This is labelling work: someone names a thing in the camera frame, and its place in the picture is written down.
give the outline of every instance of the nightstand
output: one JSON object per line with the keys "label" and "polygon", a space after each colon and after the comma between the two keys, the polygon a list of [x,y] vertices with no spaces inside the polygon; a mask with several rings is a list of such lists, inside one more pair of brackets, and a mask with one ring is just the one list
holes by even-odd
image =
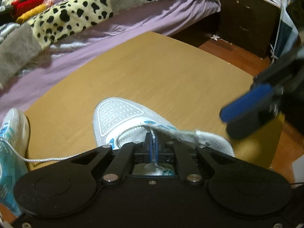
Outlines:
{"label": "nightstand", "polygon": [[280,6],[269,0],[220,0],[218,35],[264,58],[276,34]]}

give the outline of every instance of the screw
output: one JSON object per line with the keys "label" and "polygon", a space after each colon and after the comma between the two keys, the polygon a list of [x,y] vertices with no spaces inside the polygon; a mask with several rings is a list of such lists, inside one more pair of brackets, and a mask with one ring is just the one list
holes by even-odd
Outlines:
{"label": "screw", "polygon": [[187,179],[190,181],[190,182],[199,182],[201,181],[202,179],[202,176],[201,175],[197,175],[197,174],[190,174],[189,176],[187,176]]}
{"label": "screw", "polygon": [[107,182],[114,182],[118,179],[118,176],[116,174],[106,174],[103,176],[103,179]]}
{"label": "screw", "polygon": [[22,223],[21,227],[22,228],[32,228],[31,224],[27,223],[27,222]]}
{"label": "screw", "polygon": [[274,225],[273,225],[273,228],[283,228],[284,226],[283,226],[283,224],[282,223],[275,223]]}

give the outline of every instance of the wooden table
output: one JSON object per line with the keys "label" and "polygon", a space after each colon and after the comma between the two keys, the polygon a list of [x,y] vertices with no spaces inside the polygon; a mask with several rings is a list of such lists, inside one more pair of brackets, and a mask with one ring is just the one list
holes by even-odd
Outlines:
{"label": "wooden table", "polygon": [[[227,138],[219,111],[251,83],[249,74],[218,57],[144,33],[79,68],[25,112],[31,126],[28,157],[65,157],[96,147],[93,113],[107,97],[141,103],[179,129]],[[282,120],[276,119],[246,140],[233,141],[236,156],[269,167],[281,130]]]}

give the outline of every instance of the red cloth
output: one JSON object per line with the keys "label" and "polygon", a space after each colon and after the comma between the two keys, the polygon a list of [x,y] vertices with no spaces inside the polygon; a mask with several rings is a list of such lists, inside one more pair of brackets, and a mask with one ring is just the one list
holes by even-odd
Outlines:
{"label": "red cloth", "polygon": [[12,6],[16,7],[20,3],[20,0],[16,0],[12,2]]}
{"label": "red cloth", "polygon": [[39,6],[42,3],[43,3],[43,0],[26,0],[26,1],[20,2],[16,6],[15,16],[19,17],[22,14],[24,14],[25,12]]}

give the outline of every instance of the drawer handle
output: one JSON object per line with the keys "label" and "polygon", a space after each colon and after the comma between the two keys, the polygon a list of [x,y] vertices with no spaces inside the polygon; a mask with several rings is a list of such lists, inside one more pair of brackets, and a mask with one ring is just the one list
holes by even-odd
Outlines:
{"label": "drawer handle", "polygon": [[247,32],[249,31],[249,29],[242,28],[241,26],[240,26],[240,28],[244,31],[247,31]]}

